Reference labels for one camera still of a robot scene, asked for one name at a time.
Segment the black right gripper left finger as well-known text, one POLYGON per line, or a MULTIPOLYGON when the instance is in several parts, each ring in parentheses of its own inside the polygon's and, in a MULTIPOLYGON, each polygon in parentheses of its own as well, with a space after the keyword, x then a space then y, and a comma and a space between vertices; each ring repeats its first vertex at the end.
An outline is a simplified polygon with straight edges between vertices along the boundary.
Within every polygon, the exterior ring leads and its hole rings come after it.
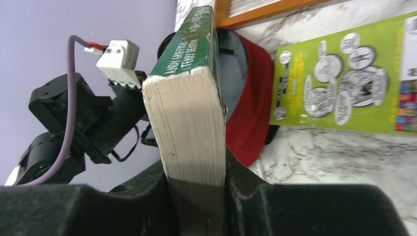
POLYGON ((88 185, 0 189, 3 236, 177 236, 179 223, 160 161, 101 192, 88 185))

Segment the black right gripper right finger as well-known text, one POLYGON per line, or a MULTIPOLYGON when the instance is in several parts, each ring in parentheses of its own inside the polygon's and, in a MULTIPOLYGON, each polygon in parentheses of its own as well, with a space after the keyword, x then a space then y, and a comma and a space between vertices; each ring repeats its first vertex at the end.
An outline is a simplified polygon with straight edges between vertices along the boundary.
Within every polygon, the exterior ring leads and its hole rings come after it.
POLYGON ((226 150, 228 236, 406 236, 394 204, 369 184, 271 184, 226 150))

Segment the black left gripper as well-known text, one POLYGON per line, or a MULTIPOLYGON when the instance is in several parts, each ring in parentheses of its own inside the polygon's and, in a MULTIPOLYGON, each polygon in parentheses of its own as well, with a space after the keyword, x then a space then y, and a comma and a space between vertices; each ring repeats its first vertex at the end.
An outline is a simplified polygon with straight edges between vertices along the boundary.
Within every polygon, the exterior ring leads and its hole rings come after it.
MULTIPOLYGON (((110 164, 108 155, 117 161, 125 161, 134 151, 124 157, 114 150, 118 143, 146 114, 142 91, 116 87, 115 98, 97 96, 81 74, 75 74, 76 118, 72 149, 87 154, 95 164, 110 164)), ((58 76, 32 91, 29 110, 59 141, 64 138, 68 110, 67 75, 58 76)))

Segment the green treehouse book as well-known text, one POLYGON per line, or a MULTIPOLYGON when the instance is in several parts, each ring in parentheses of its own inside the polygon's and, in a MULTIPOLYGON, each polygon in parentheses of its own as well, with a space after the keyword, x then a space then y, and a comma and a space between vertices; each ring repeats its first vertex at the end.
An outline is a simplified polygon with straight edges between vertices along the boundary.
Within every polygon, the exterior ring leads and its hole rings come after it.
POLYGON ((183 236, 224 234, 225 107, 210 5, 190 10, 143 82, 183 236))

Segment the red backpack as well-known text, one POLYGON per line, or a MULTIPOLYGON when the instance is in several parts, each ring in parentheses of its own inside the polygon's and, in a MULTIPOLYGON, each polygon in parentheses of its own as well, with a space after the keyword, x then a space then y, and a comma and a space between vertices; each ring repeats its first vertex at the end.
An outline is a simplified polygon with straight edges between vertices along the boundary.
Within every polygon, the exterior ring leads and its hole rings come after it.
POLYGON ((217 27, 219 77, 228 113, 226 143, 246 167, 270 137, 274 62, 265 49, 230 27, 217 27))

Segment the green yellow paperback book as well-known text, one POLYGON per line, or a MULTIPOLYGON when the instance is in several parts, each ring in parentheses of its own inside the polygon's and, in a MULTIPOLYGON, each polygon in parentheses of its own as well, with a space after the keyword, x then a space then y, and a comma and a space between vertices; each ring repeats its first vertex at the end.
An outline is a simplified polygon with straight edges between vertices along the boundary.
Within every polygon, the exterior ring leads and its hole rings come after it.
POLYGON ((279 49, 269 123, 415 135, 417 14, 279 49))

